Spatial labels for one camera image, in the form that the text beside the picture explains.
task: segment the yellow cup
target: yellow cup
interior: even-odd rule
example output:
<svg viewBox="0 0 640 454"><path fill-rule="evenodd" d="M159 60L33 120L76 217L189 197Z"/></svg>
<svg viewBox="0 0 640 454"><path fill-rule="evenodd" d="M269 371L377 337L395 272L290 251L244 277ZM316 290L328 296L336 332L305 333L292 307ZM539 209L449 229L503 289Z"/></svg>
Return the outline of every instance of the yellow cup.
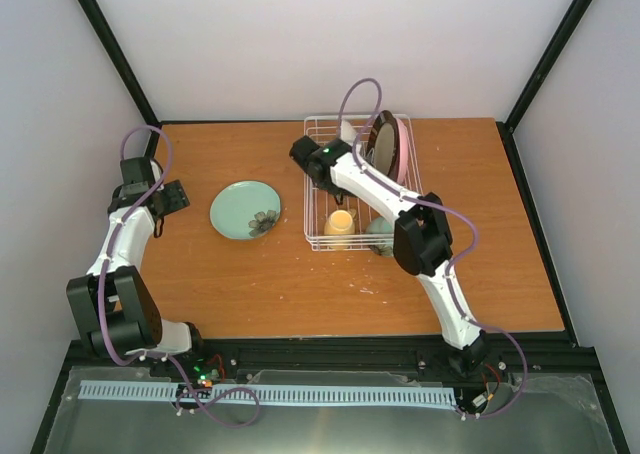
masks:
<svg viewBox="0 0 640 454"><path fill-rule="evenodd" d="M355 234L356 225L353 219L356 217L356 210L345 211L339 209L331 213L324 224L325 236L350 236ZM349 247L349 242L345 240L335 240L329 244L331 249L340 251Z"/></svg>

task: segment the light blue cup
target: light blue cup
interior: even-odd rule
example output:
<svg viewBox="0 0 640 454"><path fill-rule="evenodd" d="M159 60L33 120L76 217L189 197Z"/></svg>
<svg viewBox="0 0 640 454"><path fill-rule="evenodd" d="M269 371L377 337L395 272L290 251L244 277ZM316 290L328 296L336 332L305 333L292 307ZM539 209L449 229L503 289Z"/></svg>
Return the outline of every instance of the light blue cup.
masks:
<svg viewBox="0 0 640 454"><path fill-rule="evenodd" d="M393 227L387 220L380 216L376 217L371 224L367 226L365 231L367 234L393 234ZM371 244L369 246L373 252L382 257L393 256L393 240L388 240L380 244Z"/></svg>
<svg viewBox="0 0 640 454"><path fill-rule="evenodd" d="M264 182L241 181L225 187L209 211L213 227L236 240L264 236L280 217L280 197Z"/></svg>

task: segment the wire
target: wire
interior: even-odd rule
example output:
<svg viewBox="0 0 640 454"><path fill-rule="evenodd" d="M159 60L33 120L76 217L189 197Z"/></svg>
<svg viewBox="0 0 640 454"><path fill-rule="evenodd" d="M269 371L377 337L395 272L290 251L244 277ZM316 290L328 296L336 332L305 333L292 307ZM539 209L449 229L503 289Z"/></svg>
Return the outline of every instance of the wire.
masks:
<svg viewBox="0 0 640 454"><path fill-rule="evenodd" d="M408 197L403 195L401 190L397 190L395 187L391 186L388 184L388 178L386 177L378 177L377 175L373 174L371 171L375 169L369 169L367 166L363 165L363 161L360 159L360 155L359 155L359 145L360 145L360 141L362 139L362 136L364 135L364 133L366 132L366 130L373 124L373 121L375 120L376 116L378 115L378 112L380 110L380 104L382 103L382 86L380 86L380 83L375 80L372 77L367 77L364 79L360 79L358 82L356 82L353 86L351 86L351 88L347 91L347 93L345 94L345 97L342 101L342 105L340 106L340 111L338 112L338 135L340 134L340 128L342 126L342 117L344 115L344 108L347 105L347 100L349 99L349 97L351 96L351 94L353 93L353 91L360 86L361 84L364 84L366 82L370 82L372 83L377 91L378 91L378 99L376 101L376 107L374 108L373 112L371 113L371 116L369 116L369 118L367 119L367 122L365 123L364 126L362 126L359 130L358 133L356 135L356 139L353 142L353 147L352 147L352 155L353 155L353 160L356 163L356 165L358 166L358 168L360 168L360 170L362 172L364 172L367 176L369 176L370 179L372 179L373 181L375 181L378 185L380 185L381 187L383 187L384 189L386 189L387 191L391 192L392 194L398 196L400 199L405 200L405 201L409 201L409 202L413 202L414 204L420 204L422 206L425 207L429 207L432 209L437 209L439 211L443 211L447 214L451 214L455 217L457 217L458 219L460 219L462 222L464 222L467 226L469 226L469 228L471 229L473 238L471 241L471 244L469 245L469 247L467 247L466 249L464 249L463 251L461 251L460 253L456 254L455 256L453 256L451 258L451 260L449 261L449 264L447 265L447 267L445 268L445 277L446 277L446 281L447 281L447 287L449 289L449 294L451 295L451 300L453 301L453 304L456 307L456 310L458 311L458 313L460 314L461 317L468 319L468 322L476 327L479 327L480 329L483 329L485 331L493 331L493 332L499 332L502 335L504 335L512 344L513 346L516 348L516 351L518 351L518 354L520 355L520 360L522 361L522 383L520 384L520 387L518 388L518 390L516 391L515 395L511 398L511 400L505 404L504 406L502 406L500 409L490 413L490 414L483 414L482 416L478 417L478 419L489 419L492 417L495 417L505 411L507 411L509 408L511 408L511 406L513 406L513 404L518 400L518 398L522 395L522 393L524 392L525 386L527 384L527 379L529 377L529 369L527 366L527 358L524 355L524 351L522 350L522 347L520 347L520 344L518 344L518 341L516 341L516 339L506 330L502 329L501 327L498 326L492 326L489 324L484 324L482 322L479 322L475 319L473 319L471 316L469 316L464 309L462 308L462 306L460 305L460 302L458 301L458 296L456 295L455 289L453 287L453 282L451 281L451 276L453 275L453 269L455 267L455 265L460 262L462 259L464 259L468 254L470 254L477 246L478 244L478 229L476 228L476 226L473 224L473 222L471 222L470 219L468 219L467 217L465 217L464 215L462 215L461 213L459 213L458 211L455 211L451 208L445 207L445 206L441 206L440 204L436 204L433 202L429 202L429 201L424 201L422 199L417 199L417 198L413 198L413 197ZM459 409L456 408L457 412L462 415L463 417L465 416L465 414Z"/></svg>
<svg viewBox="0 0 640 454"><path fill-rule="evenodd" d="M153 186L151 186L147 192L145 192L142 196L140 196L140 198L133 203L133 205L127 209L127 211L122 215L122 218L118 221L118 223L116 224L115 228L113 229L113 231L111 232L111 235L109 236L109 240L107 241L107 248L105 251L105 259L102 262L102 266L100 268L100 274L98 276L98 319L100 321L100 332L102 333L102 339L105 345L105 348L107 350L107 352L109 353L109 357L111 357L111 360L116 363L119 366L128 366L129 364L131 364L133 361L135 361L138 358L144 359L144 356L149 356L151 358L155 358L155 359L162 359L167 360L169 362L171 362L176 369L178 370L178 372L180 373L180 376L182 377L182 379L184 380L186 386L187 386L187 391L189 392L189 394L191 394L191 396L194 398L196 404L198 405L199 409L198 410L203 410L205 412L205 414L207 416L209 416L213 421L217 422L218 424L221 424L225 427L229 427L229 428L239 428L239 427L245 427L248 426L250 424L252 424L257 418L258 415L260 414L260 401L258 400L258 397L256 396L255 392L253 392L251 389L247 389L246 387L235 387L232 389L229 389L225 392L223 392L222 394L220 394L219 396L216 396L214 399L210 400L207 404L203 404L197 395L196 390L193 388L193 386L191 385L191 381L189 380L189 376L187 375L187 373L184 371L183 367L180 365L180 362L178 362L178 360L169 355L169 354L161 354L161 353L157 353L157 352L147 352L144 349L140 349L139 351L136 351L132 356L126 358L126 359L122 359L118 353L116 352L115 348L113 347L113 342L111 341L111 338L109 337L109 328L107 326L107 314L106 314L106 308L105 308L105 284L106 284L106 278L107 278L107 270L109 269L109 265L111 264L111 258L113 255L113 250L115 248L115 244L116 244L116 240L118 239L118 235L120 234L120 231L122 230L122 227L124 226L124 224L127 222L127 219L129 219L129 217L131 217L131 215L135 212L135 210L140 207L164 182L164 180L167 177L167 173L169 172L169 170L171 169L171 165L173 163L173 146L171 145L171 141L169 140L169 138L167 137L167 135L161 130L158 129L157 127L154 126L147 126L147 125L143 125L143 126L139 126L136 127L135 129L129 131L124 138L122 139L122 143L120 144L120 158L124 159L124 149L125 146L127 144L127 141L129 140L129 138L135 134L138 131L141 130L146 130L149 129L157 134L160 135L160 137L162 137L165 141L165 143L167 144L167 164L164 168L164 170L162 171L162 174L160 175L160 177L158 178L158 180L155 182L155 184L153 184ZM230 424L227 423L221 419L218 419L216 416L214 416L213 414L211 414L209 411L207 411L207 407L212 406L213 404L215 404L217 401L219 401L220 399L231 395L234 392L244 392L246 394L248 394L256 403L256 409L254 412L253 417L244 423L241 424Z"/></svg>
<svg viewBox="0 0 640 454"><path fill-rule="evenodd" d="M196 394L199 394L201 392L211 392L211 391L212 391L212 388L208 388L208 387L207 388L201 387L201 388L193 390L193 392L195 392ZM185 388L185 390L183 390L182 393L176 399L176 402L173 405L173 407L176 408L176 411L180 411L180 409L182 409L182 406L180 405L180 403L182 402L182 399L184 399L187 396L187 394L189 394L189 391Z"/></svg>
<svg viewBox="0 0 640 454"><path fill-rule="evenodd" d="M486 396L486 403L482 408L482 411L480 411L480 414L482 414L489 408L489 404L491 404L491 399L493 399L493 393L489 392L489 383L487 381L487 376L484 375L484 372L482 372L481 375L482 375L482 384L484 385L484 390L487 393L487 396Z"/></svg>
<svg viewBox="0 0 640 454"><path fill-rule="evenodd" d="M489 369L496 378L496 387L493 389L493 392L491 392L491 396L493 396L498 391L498 387L500 387L500 374L498 374L498 371L491 364L485 363L485 367Z"/></svg>
<svg viewBox="0 0 640 454"><path fill-rule="evenodd" d="M216 359L218 360L218 364L219 364L218 372L221 373L220 380L218 381L218 383L224 382L227 379L227 373L224 370L224 363L222 362L222 356L220 354L216 354L211 359L209 359L206 362L206 364L207 366L211 366L216 362Z"/></svg>

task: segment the plate with red rim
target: plate with red rim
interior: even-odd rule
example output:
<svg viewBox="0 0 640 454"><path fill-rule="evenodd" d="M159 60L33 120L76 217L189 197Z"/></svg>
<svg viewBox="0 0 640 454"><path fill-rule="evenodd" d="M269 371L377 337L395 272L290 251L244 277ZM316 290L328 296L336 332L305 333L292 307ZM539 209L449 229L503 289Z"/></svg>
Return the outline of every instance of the plate with red rim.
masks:
<svg viewBox="0 0 640 454"><path fill-rule="evenodd" d="M404 183L409 168L409 133L390 111L382 111L373 123L365 159L392 181Z"/></svg>

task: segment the white wall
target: white wall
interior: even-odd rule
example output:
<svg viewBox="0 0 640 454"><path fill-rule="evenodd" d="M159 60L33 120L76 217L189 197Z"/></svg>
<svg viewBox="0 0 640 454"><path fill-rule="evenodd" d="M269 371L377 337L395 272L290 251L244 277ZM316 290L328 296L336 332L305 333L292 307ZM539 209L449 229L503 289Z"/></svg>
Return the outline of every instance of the white wall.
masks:
<svg viewBox="0 0 640 454"><path fill-rule="evenodd" d="M161 119L504 119L571 0L98 0ZM358 92L351 110L373 106Z"/></svg>
<svg viewBox="0 0 640 454"><path fill-rule="evenodd" d="M516 131L580 341L640 452L640 0L594 0Z"/></svg>
<svg viewBox="0 0 640 454"><path fill-rule="evenodd" d="M139 115L75 0L0 0L0 439L29 452Z"/></svg>

